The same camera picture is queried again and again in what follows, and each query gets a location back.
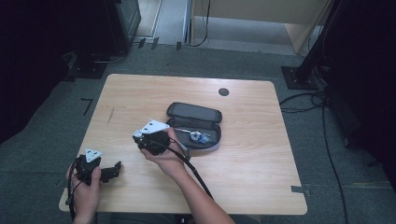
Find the person's right hand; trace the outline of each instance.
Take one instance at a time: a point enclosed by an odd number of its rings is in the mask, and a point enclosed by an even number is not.
[[[177,143],[175,143],[175,141],[178,142],[175,130],[173,128],[169,128],[166,132],[168,132],[168,136],[171,138],[171,144],[169,147],[183,155],[183,150]],[[168,149],[166,149],[163,154],[158,156],[153,156],[146,149],[142,149],[141,152],[145,155],[147,160],[157,163],[163,172],[172,178],[178,176],[180,172],[187,172],[186,168],[184,167],[184,162],[177,155],[175,155],[175,153]]]

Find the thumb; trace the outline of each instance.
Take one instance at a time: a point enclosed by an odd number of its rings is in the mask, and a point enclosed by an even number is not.
[[[92,171],[91,186],[99,186],[100,177],[102,170],[99,166],[96,166]]]

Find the person's left hand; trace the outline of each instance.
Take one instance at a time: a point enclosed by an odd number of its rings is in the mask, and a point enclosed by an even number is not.
[[[66,174],[66,178],[69,177],[69,172],[70,168]],[[100,177],[101,168],[99,166],[92,171],[90,186],[80,182],[75,175],[72,175],[72,188],[76,188],[73,197],[76,210],[74,223],[91,223],[93,220],[100,202]]]

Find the metal base plate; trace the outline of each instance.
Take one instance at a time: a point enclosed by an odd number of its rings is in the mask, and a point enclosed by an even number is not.
[[[286,85],[288,85],[289,89],[292,90],[313,90],[316,91],[318,89],[317,82],[315,81],[314,76],[309,75],[308,80],[299,81],[297,80],[295,73],[297,71],[297,67],[287,67],[282,66],[283,77],[285,78]]]

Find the white floor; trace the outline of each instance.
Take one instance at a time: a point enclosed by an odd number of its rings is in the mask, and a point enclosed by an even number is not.
[[[183,41],[186,0],[163,0],[159,19],[150,39],[159,37],[159,44],[176,45]],[[194,44],[202,42],[205,36],[206,18],[195,18]],[[309,45],[312,47],[318,38],[318,29],[312,34]],[[265,21],[240,21],[210,18],[206,41],[199,48],[256,51],[284,55],[296,55],[283,23]],[[309,52],[305,44],[300,55]]]

